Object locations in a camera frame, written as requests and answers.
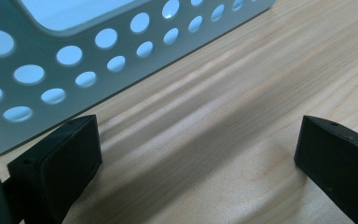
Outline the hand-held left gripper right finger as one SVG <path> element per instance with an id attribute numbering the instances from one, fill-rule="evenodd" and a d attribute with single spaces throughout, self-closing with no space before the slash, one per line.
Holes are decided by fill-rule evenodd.
<path id="1" fill-rule="evenodd" d="M 305 116 L 296 166 L 358 224 L 358 133 L 334 121 Z"/>

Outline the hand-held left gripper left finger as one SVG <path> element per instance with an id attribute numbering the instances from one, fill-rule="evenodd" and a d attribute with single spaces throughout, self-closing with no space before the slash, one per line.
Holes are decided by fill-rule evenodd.
<path id="1" fill-rule="evenodd" d="M 26 224 L 62 224 L 102 164 L 97 118 L 73 119 L 7 166 Z"/>

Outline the light blue perforated plastic basket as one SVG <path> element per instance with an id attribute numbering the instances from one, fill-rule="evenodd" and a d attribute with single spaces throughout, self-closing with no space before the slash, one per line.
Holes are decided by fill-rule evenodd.
<path id="1" fill-rule="evenodd" d="M 0 154 L 127 89 L 276 0 L 129 0 L 63 31 L 0 0 Z"/>

